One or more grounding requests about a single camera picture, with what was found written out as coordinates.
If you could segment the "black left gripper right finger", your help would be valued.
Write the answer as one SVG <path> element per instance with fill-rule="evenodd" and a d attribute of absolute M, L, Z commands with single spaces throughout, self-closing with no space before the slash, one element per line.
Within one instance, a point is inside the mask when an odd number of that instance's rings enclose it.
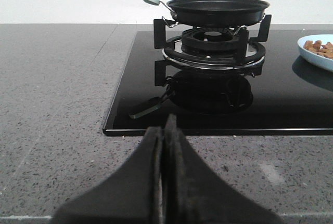
<path fill-rule="evenodd" d="M 165 223 L 282 223 L 200 158 L 171 114 L 164 129 Z"/>

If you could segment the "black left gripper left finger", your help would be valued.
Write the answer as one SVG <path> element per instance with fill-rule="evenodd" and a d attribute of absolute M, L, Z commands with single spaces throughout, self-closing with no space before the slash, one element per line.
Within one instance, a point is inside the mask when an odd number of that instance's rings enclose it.
<path fill-rule="evenodd" d="M 150 127 L 116 172 L 63 204 L 51 223 L 158 223 L 161 152 L 162 130 Z"/>

